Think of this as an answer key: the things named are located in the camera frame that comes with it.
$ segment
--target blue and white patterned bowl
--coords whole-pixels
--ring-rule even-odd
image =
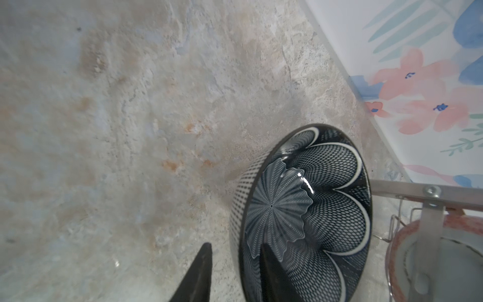
[[[247,301],[263,301],[263,243],[304,301],[349,301],[366,263],[371,203],[358,151],[332,126],[307,125],[262,152],[240,176],[230,216]]]

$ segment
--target black object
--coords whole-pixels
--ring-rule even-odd
[[[262,244],[260,255],[263,301],[303,302],[268,244]]]
[[[349,137],[323,124],[293,131],[252,161],[233,197],[230,244],[246,300],[266,302],[267,243],[305,302],[349,302],[371,221],[368,175]]]
[[[170,302],[209,302],[213,253],[211,243],[204,243],[186,272]]]

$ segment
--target screw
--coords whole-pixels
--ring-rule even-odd
[[[427,186],[424,188],[424,194],[429,197],[439,198],[441,196],[441,188],[439,186]]]

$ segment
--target wall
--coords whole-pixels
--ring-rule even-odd
[[[483,1],[306,3],[411,180],[483,187]]]

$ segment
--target rust stain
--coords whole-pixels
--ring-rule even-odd
[[[68,186],[90,187],[96,184],[96,175],[84,162],[75,162],[65,177]]]
[[[0,209],[0,224],[12,217],[13,215],[13,212],[9,209]]]
[[[91,154],[92,154],[89,147],[90,147],[90,144],[86,140],[79,140],[75,144],[75,149],[77,150],[77,153],[79,153],[79,155],[81,155],[85,158],[89,158],[89,156],[91,156]]]
[[[106,31],[90,31],[81,38],[81,54],[79,72],[89,79],[97,78],[107,70],[107,58],[104,53],[104,43],[110,39]]]
[[[215,163],[213,163],[211,160],[207,159],[203,162],[202,167],[213,168],[214,165],[215,165]]]
[[[172,161],[169,161],[169,160],[164,160],[161,165],[163,166],[163,168],[170,169],[173,172],[175,172],[176,169],[178,168],[178,164],[176,164]]]
[[[186,133],[191,133],[191,130],[193,130],[193,128],[195,127],[195,125],[193,125],[193,123],[189,123],[186,127],[185,127],[185,132]]]
[[[157,242],[156,242],[156,236],[155,235],[149,236],[149,242],[150,242],[151,249],[153,251],[158,250]]]
[[[41,200],[45,198],[49,198],[53,195],[50,190],[25,190],[26,187],[31,187],[32,179],[41,180],[43,176],[41,173],[38,173],[35,169],[32,170],[33,176],[32,177],[25,177],[22,175],[17,174],[16,172],[9,171],[9,174],[15,179],[14,185],[9,187],[5,190],[6,195],[10,200],[14,202],[24,202],[24,201],[32,201],[32,200]]]
[[[166,94],[168,96],[174,96],[179,93],[179,90],[177,89],[176,81],[174,80],[173,77],[165,78],[162,80],[164,83],[164,87],[166,89]]]
[[[195,199],[194,197],[191,197],[188,200],[188,203],[192,208],[195,208],[195,209],[198,209],[198,210],[201,210],[201,211],[206,211],[206,204],[201,202],[200,200]]]
[[[10,119],[15,113],[15,108],[13,106],[0,106],[0,118],[2,120]]]
[[[94,100],[92,98],[83,97],[81,98],[80,104],[77,106],[77,110],[81,112],[87,111]]]
[[[56,212],[56,217],[60,228],[64,227],[71,221],[81,221],[87,218],[87,216],[87,211],[82,205],[61,206],[61,209]]]
[[[122,85],[127,81],[128,78],[126,78],[124,75],[121,76],[119,79],[117,79],[116,84]]]
[[[8,227],[12,230],[29,230],[38,226],[34,226],[32,222],[29,221],[27,218],[17,216],[16,219],[10,219],[10,221],[8,222]]]

